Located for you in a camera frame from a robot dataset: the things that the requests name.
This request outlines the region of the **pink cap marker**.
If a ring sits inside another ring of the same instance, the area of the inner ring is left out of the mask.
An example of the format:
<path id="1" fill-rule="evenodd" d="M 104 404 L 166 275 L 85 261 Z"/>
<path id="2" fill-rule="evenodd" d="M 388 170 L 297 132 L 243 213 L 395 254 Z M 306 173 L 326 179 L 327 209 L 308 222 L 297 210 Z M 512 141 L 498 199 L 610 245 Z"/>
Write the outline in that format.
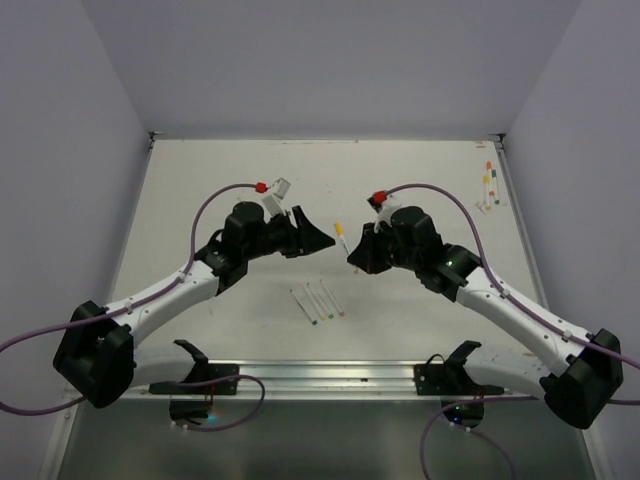
<path id="1" fill-rule="evenodd" d="M 321 285 L 321 288 L 324 290 L 325 294 L 327 295 L 327 298 L 329 299 L 334 309 L 338 313 L 338 315 L 341 317 L 344 317 L 345 316 L 344 308 L 339 303 L 335 294 L 332 292 L 332 290 L 328 287 L 328 285 L 322 279 L 319 280 L 319 283 Z"/>

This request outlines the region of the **light green cap marker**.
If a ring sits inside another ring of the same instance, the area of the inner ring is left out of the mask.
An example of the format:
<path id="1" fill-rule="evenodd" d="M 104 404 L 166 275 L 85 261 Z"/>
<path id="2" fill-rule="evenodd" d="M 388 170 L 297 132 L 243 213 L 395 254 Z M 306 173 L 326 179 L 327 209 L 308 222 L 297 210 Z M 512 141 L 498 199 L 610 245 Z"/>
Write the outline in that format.
<path id="1" fill-rule="evenodd" d="M 324 310 L 324 312 L 325 312 L 325 314 L 327 316 L 327 319 L 333 319 L 334 318 L 334 314 L 333 314 L 332 310 L 324 302 L 323 298 L 321 297 L 321 295 L 317 291 L 317 289 L 309 282 L 307 282 L 306 284 L 308 284 L 310 286 L 314 296 L 316 297 L 316 300 L 318 301 L 318 303 L 320 304 L 320 306 Z"/>

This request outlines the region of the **teal green marker pen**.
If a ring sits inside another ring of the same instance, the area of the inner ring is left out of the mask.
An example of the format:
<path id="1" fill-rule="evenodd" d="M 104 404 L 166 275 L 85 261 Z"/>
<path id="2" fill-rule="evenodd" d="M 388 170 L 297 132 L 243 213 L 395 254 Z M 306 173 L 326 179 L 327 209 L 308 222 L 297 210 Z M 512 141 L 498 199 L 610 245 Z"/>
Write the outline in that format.
<path id="1" fill-rule="evenodd" d="M 308 320 L 308 322 L 311 325 L 316 325 L 317 324 L 317 320 L 316 318 L 310 313 L 310 311 L 306 308 L 306 306 L 302 303 L 302 300 L 300 299 L 300 297 L 297 295 L 297 293 L 291 289 L 290 290 L 290 294 L 294 300 L 294 302 L 296 303 L 296 305 L 298 306 L 298 308 L 302 311 L 303 315 L 305 316 L 305 318 Z"/>

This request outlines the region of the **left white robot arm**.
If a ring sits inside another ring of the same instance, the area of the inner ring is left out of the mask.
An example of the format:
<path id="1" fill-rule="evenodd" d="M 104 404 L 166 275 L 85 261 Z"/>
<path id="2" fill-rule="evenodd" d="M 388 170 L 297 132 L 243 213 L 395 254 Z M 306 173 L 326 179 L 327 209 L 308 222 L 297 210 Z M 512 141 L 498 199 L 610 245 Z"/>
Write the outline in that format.
<path id="1" fill-rule="evenodd" d="M 334 244 L 298 206 L 266 219 L 259 204 L 240 202 L 223 228 L 177 272 L 107 306 L 87 301 L 77 307 L 53 367 L 96 408 L 111 405 L 139 385 L 202 390 L 214 373 L 192 343 L 175 340 L 159 354 L 141 350 L 142 343 L 184 311 L 234 286 L 247 274 L 250 261 L 274 253 L 308 256 Z"/>

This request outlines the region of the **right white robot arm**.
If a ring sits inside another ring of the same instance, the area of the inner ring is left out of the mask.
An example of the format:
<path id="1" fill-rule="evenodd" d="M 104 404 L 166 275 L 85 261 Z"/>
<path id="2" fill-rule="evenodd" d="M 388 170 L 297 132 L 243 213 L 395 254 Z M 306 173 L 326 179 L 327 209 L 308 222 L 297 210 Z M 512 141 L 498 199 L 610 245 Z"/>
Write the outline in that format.
<path id="1" fill-rule="evenodd" d="M 565 423 L 587 429 L 622 385 L 614 334 L 591 333 L 527 298 L 517 299 L 501 279 L 487 275 L 476 254 L 443 242 L 419 207 L 401 207 L 364 224 L 347 261 L 367 274 L 408 270 L 427 290 L 483 316 L 526 349 L 518 353 L 466 340 L 442 363 L 415 367 L 419 393 L 510 390 L 543 400 Z"/>

